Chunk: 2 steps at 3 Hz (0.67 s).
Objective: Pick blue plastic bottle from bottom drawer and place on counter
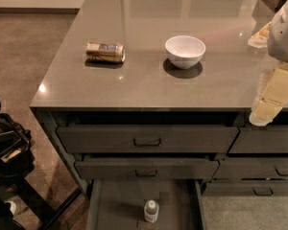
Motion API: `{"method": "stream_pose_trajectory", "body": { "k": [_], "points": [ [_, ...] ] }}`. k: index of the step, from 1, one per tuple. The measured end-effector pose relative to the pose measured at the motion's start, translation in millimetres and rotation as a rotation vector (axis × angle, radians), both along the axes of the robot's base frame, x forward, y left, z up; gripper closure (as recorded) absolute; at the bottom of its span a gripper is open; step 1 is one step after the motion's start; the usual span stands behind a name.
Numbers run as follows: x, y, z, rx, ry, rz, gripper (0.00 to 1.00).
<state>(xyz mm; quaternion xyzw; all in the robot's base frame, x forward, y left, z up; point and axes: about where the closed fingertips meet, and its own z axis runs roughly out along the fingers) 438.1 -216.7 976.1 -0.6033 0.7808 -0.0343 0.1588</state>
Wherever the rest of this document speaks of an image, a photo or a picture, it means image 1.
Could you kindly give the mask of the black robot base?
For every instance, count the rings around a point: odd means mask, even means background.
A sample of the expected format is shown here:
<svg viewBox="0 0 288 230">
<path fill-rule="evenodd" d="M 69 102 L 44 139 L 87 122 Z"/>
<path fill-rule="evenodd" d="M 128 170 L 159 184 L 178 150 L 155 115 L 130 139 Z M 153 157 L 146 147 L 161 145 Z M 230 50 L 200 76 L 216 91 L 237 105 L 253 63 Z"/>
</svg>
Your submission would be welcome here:
<svg viewBox="0 0 288 230">
<path fill-rule="evenodd" d="M 53 209 L 25 179 L 34 169 L 31 146 L 31 131 L 15 122 L 9 114 L 0 112 L 0 188 L 15 188 L 15 193 L 41 220 L 37 230 L 54 230 L 59 225 L 58 218 L 81 194 L 81 190 L 77 188 L 58 209 Z M 0 230 L 25 230 L 12 218 L 15 209 L 13 202 L 4 202 L 0 198 Z"/>
</svg>

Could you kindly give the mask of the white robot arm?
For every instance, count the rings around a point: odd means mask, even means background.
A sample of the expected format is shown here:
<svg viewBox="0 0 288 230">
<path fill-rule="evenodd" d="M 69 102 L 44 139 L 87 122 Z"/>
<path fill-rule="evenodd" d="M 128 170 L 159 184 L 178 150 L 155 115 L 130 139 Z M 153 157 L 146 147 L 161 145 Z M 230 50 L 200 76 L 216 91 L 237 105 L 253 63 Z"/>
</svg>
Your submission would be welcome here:
<svg viewBox="0 0 288 230">
<path fill-rule="evenodd" d="M 281 64 L 260 77 L 259 90 L 249 117 L 251 124 L 264 127 L 288 104 L 288 0 L 273 19 L 249 40 L 254 48 L 266 48 Z"/>
</svg>

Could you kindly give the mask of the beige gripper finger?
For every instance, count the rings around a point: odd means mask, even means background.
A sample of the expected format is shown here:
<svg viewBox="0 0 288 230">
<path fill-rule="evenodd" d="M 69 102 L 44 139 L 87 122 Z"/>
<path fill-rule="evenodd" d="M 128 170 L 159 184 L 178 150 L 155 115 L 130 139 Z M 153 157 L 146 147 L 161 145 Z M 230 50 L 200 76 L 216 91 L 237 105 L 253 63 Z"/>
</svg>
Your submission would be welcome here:
<svg viewBox="0 0 288 230">
<path fill-rule="evenodd" d="M 271 70 L 260 86 L 249 121 L 254 126 L 264 127 L 288 104 L 288 63 Z"/>
<path fill-rule="evenodd" d="M 271 23 L 267 23 L 248 40 L 248 45 L 254 48 L 266 48 Z"/>
</svg>

